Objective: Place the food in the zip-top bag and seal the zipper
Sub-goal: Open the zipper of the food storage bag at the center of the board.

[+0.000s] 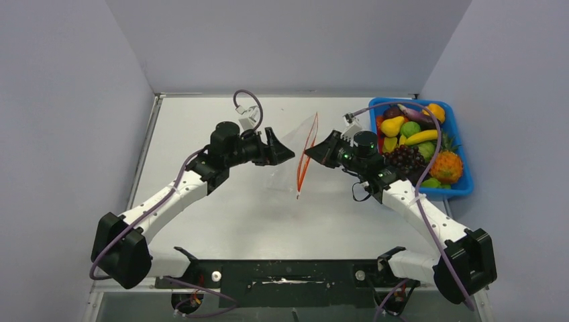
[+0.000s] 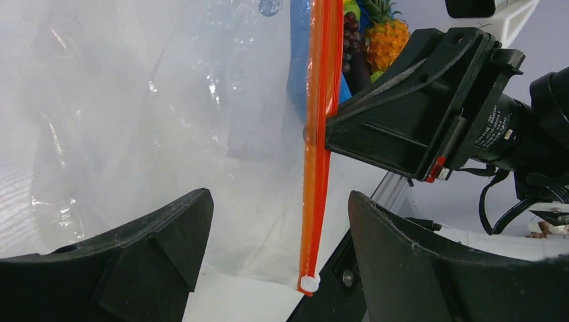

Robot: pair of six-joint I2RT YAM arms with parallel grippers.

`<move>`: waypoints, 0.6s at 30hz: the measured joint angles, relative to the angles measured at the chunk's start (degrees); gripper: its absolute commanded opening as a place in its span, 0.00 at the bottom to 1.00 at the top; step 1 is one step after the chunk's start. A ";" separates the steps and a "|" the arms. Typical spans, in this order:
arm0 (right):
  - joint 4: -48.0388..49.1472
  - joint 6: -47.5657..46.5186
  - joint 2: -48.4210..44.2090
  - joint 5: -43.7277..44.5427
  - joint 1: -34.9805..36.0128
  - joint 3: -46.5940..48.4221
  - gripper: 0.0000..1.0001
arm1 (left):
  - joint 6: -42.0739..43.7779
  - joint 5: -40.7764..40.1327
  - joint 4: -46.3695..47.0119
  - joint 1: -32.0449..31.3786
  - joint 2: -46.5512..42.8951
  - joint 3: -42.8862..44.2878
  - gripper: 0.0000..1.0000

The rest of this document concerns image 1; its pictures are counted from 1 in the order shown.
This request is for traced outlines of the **toy yellow mango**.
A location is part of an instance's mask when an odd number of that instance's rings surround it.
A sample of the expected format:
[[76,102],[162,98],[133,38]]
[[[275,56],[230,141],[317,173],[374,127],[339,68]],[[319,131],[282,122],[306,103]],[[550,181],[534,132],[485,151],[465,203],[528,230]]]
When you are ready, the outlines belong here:
[[380,125],[380,131],[388,138],[397,137],[404,123],[405,118],[403,116],[384,119]]

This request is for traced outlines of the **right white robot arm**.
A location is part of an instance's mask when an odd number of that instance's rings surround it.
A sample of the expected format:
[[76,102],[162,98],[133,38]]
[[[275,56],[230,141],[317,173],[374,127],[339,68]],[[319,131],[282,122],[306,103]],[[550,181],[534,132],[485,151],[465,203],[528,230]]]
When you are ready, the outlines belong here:
[[490,235],[454,221],[419,193],[403,173],[385,161],[375,145],[372,131],[360,131],[355,142],[332,131],[305,155],[327,168],[341,168],[358,178],[364,190],[380,204],[398,213],[412,226],[438,257],[397,246],[378,257],[377,276],[386,286],[402,279],[437,287],[454,304],[486,288],[497,279]]

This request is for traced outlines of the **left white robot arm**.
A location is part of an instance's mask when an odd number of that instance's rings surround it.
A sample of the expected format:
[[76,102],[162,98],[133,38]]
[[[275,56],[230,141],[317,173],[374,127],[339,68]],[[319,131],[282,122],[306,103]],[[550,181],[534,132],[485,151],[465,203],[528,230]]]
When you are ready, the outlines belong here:
[[181,277],[195,257],[184,249],[184,260],[160,258],[149,245],[158,232],[189,205],[210,195],[229,177],[234,166],[248,162],[256,166],[276,166],[295,157],[271,127],[264,134],[238,124],[218,123],[210,142],[192,153],[176,178],[158,193],[120,215],[107,213],[98,222],[91,254],[89,276],[99,280],[96,269],[122,287],[131,289],[147,277]]

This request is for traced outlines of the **clear zip top bag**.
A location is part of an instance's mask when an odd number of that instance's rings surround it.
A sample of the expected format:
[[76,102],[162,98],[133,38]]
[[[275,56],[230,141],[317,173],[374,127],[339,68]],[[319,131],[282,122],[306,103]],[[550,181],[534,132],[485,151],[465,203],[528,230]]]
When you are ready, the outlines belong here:
[[268,172],[264,182],[266,189],[287,193],[296,199],[301,196],[311,163],[311,158],[305,154],[305,151],[315,146],[318,131],[319,114],[316,112],[302,120],[284,136],[281,142],[290,148],[295,156]]

